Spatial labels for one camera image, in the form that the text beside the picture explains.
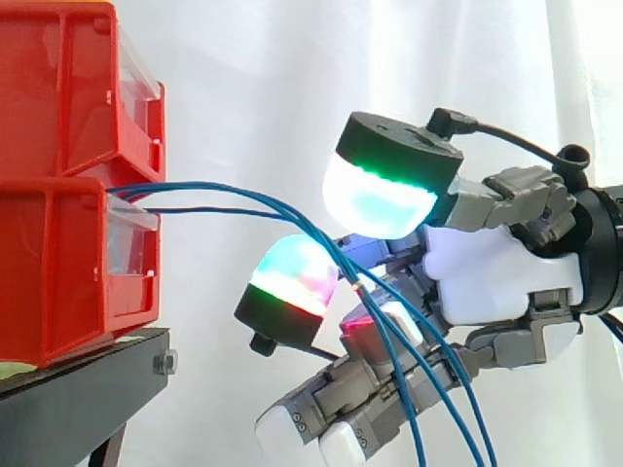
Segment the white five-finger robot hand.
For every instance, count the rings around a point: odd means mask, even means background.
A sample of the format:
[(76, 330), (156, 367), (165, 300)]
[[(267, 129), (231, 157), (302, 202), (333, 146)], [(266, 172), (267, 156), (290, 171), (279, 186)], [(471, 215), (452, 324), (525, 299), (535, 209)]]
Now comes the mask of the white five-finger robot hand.
[(479, 182), (458, 174), (456, 135), (485, 133), (526, 150), (529, 141), (456, 111), (424, 126), (366, 112), (347, 120), (323, 182), (328, 210), (348, 235), (332, 240), (300, 214), (249, 279), (235, 316), (251, 348), (312, 352), (337, 285), (357, 307), (340, 323), (345, 354), (257, 419), (277, 456), (317, 444), (329, 466), (362, 466), (418, 416), (443, 405), (476, 465), (495, 464), (451, 400), (486, 368), (540, 364), (578, 332), (586, 298), (571, 178), (586, 160), (544, 153)]

